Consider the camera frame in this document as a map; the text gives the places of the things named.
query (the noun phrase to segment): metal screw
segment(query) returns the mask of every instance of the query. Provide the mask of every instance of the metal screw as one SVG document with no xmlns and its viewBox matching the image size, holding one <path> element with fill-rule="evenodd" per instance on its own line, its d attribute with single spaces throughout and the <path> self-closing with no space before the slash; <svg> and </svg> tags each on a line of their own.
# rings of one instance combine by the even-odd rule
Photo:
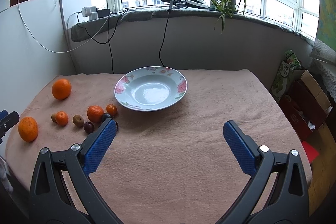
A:
<svg viewBox="0 0 336 224">
<path fill-rule="evenodd" d="M 48 152 L 48 148 L 46 148 L 46 147 L 42 148 L 40 152 L 41 152 L 41 154 L 45 154 L 45 153 Z"/>
<path fill-rule="evenodd" d="M 260 146 L 260 150 L 263 151 L 263 152 L 268 152 L 269 148 L 268 148 L 267 145 L 262 145 L 262 146 Z"/>
<path fill-rule="evenodd" d="M 73 146 L 71 146 L 71 150 L 72 151 L 77 151 L 78 149 L 80 149 L 80 145 L 79 144 L 74 144 Z"/>
<path fill-rule="evenodd" d="M 296 151 L 296 150 L 294 150 L 294 149 L 291 151 L 291 153 L 292 153 L 292 155 L 294 155 L 294 156 L 298 156 L 298 155 L 299 155 L 299 152 Z"/>
</svg>

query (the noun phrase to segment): blue gripper pad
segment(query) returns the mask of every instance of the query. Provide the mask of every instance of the blue gripper pad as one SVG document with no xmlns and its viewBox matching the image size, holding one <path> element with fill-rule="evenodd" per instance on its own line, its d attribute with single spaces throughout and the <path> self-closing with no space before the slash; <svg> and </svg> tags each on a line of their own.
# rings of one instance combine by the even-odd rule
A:
<svg viewBox="0 0 336 224">
<path fill-rule="evenodd" d="M 110 147 L 114 137 L 116 136 L 117 126 L 114 120 L 111 120 L 102 130 L 93 145 L 89 148 L 84 157 L 83 171 L 85 175 L 89 175 L 97 171 L 107 149 Z"/>
<path fill-rule="evenodd" d="M 7 110 L 3 110 L 0 112 L 0 120 L 2 120 L 4 117 L 6 117 L 8 115 Z"/>
<path fill-rule="evenodd" d="M 223 136 L 236 157 L 242 171 L 247 175 L 253 176 L 256 172 L 255 157 L 230 122 L 224 124 Z"/>
</svg>

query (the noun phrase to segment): black cable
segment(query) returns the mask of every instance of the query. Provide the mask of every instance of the black cable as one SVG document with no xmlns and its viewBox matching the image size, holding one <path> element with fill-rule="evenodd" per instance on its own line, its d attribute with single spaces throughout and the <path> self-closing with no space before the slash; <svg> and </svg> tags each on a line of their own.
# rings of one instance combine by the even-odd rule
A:
<svg viewBox="0 0 336 224">
<path fill-rule="evenodd" d="M 120 18 L 122 17 L 122 15 L 125 14 L 128 10 L 129 10 L 129 8 L 128 8 L 127 10 L 123 11 L 122 14 L 118 17 L 117 22 L 116 22 L 116 24 L 115 24 L 114 32 L 113 32 L 112 36 L 111 36 L 106 42 L 99 42 L 99 41 L 97 41 L 96 39 L 94 39 L 94 38 L 89 34 L 89 32 L 87 31 L 87 29 L 86 29 L 85 26 L 84 26 L 84 27 L 79 26 L 79 18 L 78 18 L 78 15 L 79 15 L 79 14 L 77 14 L 77 20 L 78 20 L 78 22 L 77 22 L 77 26 L 80 27 L 80 28 L 84 28 L 85 31 L 86 31 L 86 33 L 87 33 L 87 35 L 88 35 L 91 39 L 93 39 L 95 42 L 97 42 L 98 44 L 104 45 L 104 44 L 109 43 L 109 41 L 112 39 L 112 37 L 114 36 L 114 33 L 116 32 L 116 29 L 117 29 L 117 25 L 118 25 L 119 19 L 120 19 Z"/>
<path fill-rule="evenodd" d="M 159 51 L 159 59 L 160 59 L 161 64 L 162 64 L 163 67 L 164 67 L 165 65 L 163 64 L 163 62 L 162 62 L 162 60 L 161 60 L 161 50 L 162 50 L 162 47 L 163 47 L 163 43 L 165 42 L 166 31 L 167 31 L 167 25 L 168 25 L 168 20 L 169 20 L 169 11 L 168 11 L 168 16 L 167 16 L 167 23 L 166 23 L 166 27 L 165 27 L 165 33 L 164 33 L 164 35 L 163 35 L 163 40 L 162 40 L 161 48 L 160 48 L 160 51 Z"/>
<path fill-rule="evenodd" d="M 81 27 L 81 26 L 79 26 L 79 13 L 77 14 L 77 20 L 78 20 L 78 22 L 77 22 L 77 26 L 78 27 L 80 27 L 80 28 L 84 28 L 85 29 L 85 31 L 86 31 L 86 33 L 87 33 L 87 35 L 89 36 L 89 37 L 91 37 L 91 39 L 93 39 L 95 42 L 97 42 L 98 44 L 101 44 L 101 45 L 104 45 L 104 44 L 109 44 L 109 48 L 110 48 L 110 54 L 111 54 L 111 65 L 112 65 L 112 73 L 114 74 L 114 69 L 113 69 L 113 55 L 112 55 L 112 50 L 111 50 L 111 44 L 110 44 L 110 40 L 112 39 L 112 37 L 114 36 L 114 34 L 115 34 L 115 32 L 116 32 L 116 29 L 117 29 L 117 25 L 118 25 L 118 22 L 119 22 L 119 19 L 122 17 L 122 15 L 123 14 L 125 14 L 127 11 L 129 10 L 129 8 L 128 9 L 126 9 L 125 11 L 123 11 L 122 13 L 121 13 L 121 15 L 118 17 L 118 19 L 117 19 L 117 22 L 116 22 L 116 24 L 115 24 L 115 28 L 114 28 L 114 32 L 113 32 L 113 34 L 112 34 L 112 36 L 109 38 L 109 36 L 110 36 L 110 15 L 109 15 L 109 17 L 107 18 L 107 21 L 108 21 L 108 23 L 107 23 L 107 41 L 106 42 L 99 42 L 99 41 L 97 41 L 96 39 L 94 39 L 90 34 L 89 34 L 89 32 L 87 31 L 87 29 L 86 29 L 86 27 L 84 26 L 84 27 Z"/>
<path fill-rule="evenodd" d="M 110 30 L 110 28 L 109 28 L 109 26 L 110 26 L 110 16 L 109 16 L 109 18 L 107 19 L 107 41 L 108 41 L 108 43 L 109 43 L 109 48 L 110 48 L 110 54 L 111 54 L 111 65 L 112 65 L 112 73 L 114 74 L 114 70 L 113 70 L 113 56 L 112 56 L 112 50 L 111 50 L 111 44 L 110 44 L 110 40 L 109 40 L 109 30 Z"/>
</svg>

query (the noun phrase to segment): kiwi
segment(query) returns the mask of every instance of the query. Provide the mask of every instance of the kiwi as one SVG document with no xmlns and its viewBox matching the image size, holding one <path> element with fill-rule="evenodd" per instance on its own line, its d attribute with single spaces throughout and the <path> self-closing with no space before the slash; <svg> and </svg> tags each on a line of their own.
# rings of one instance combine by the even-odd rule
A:
<svg viewBox="0 0 336 224">
<path fill-rule="evenodd" d="M 56 122 L 56 113 L 54 113 L 53 115 L 51 115 L 51 120 L 52 120 L 53 122 Z"/>
<path fill-rule="evenodd" d="M 82 127 L 84 125 L 84 119 L 80 115 L 75 115 L 72 118 L 72 122 L 76 127 Z"/>
</svg>

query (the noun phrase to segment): red paper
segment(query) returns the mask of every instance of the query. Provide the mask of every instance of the red paper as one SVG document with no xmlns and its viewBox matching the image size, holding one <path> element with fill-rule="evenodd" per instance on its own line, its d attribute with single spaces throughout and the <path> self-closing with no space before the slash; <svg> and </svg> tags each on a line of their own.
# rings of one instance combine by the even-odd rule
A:
<svg viewBox="0 0 336 224">
<path fill-rule="evenodd" d="M 307 143 L 306 141 L 301 142 L 306 155 L 308 157 L 309 163 L 312 163 L 314 159 L 316 159 L 316 157 L 319 155 L 319 153 L 317 152 L 317 150 L 312 147 L 309 143 Z"/>
</svg>

